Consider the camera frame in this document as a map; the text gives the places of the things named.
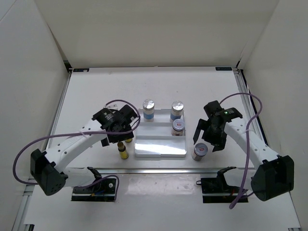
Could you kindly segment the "spice jar red label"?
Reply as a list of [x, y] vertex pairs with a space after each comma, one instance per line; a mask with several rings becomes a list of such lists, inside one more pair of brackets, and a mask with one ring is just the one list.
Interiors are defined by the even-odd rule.
[[185, 122], [182, 119], [175, 119], [172, 124], [171, 135], [182, 136], [185, 130]]
[[194, 146], [193, 152], [192, 152], [192, 158], [194, 161], [201, 161], [204, 156], [206, 156], [208, 152], [208, 147], [204, 143], [197, 143]]

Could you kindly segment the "blue-label bead jar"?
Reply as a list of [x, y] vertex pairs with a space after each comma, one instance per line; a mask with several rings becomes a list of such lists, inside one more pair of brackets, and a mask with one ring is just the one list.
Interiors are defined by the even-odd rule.
[[154, 121], [154, 101], [146, 99], [143, 101], [143, 118], [146, 122]]
[[176, 119], [181, 119], [183, 108], [184, 108], [184, 105], [182, 101], [174, 101], [172, 103], [171, 112], [170, 112], [171, 122], [173, 122]]

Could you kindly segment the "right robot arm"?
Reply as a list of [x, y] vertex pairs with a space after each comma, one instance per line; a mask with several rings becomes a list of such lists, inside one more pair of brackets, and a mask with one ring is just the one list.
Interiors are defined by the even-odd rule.
[[232, 138], [253, 164], [254, 171], [226, 167], [217, 172], [210, 182], [202, 179], [207, 193], [252, 191], [261, 201], [267, 201], [294, 189], [294, 161], [270, 149], [253, 131], [236, 108], [224, 109], [218, 101], [204, 106], [208, 120], [200, 119], [193, 141], [201, 137], [213, 146], [213, 152], [225, 148], [227, 137]]

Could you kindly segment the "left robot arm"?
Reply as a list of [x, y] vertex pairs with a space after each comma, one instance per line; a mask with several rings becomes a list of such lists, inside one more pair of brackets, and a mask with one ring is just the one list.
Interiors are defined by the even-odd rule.
[[140, 115], [129, 105], [120, 110], [103, 108], [81, 128], [77, 135], [69, 135], [62, 143], [45, 151], [36, 149], [30, 158], [30, 172], [47, 196], [63, 187], [97, 192], [103, 180], [93, 167], [73, 168], [68, 165], [98, 142], [103, 146], [134, 137], [131, 123]]

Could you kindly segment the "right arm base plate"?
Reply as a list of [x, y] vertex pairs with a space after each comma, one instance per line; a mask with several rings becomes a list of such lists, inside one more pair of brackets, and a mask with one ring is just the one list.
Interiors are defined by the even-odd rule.
[[225, 180], [225, 173], [230, 173], [234, 169], [238, 170], [236, 167], [226, 167], [217, 172], [200, 175], [195, 184], [201, 187], [204, 204], [230, 204], [236, 199], [241, 182], [230, 186]]

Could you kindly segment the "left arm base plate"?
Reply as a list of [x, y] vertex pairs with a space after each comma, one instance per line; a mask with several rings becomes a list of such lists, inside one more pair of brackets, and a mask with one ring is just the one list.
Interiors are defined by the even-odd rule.
[[73, 202], [115, 202], [119, 187], [117, 175], [107, 175], [103, 180], [90, 187], [74, 187], [71, 195]]

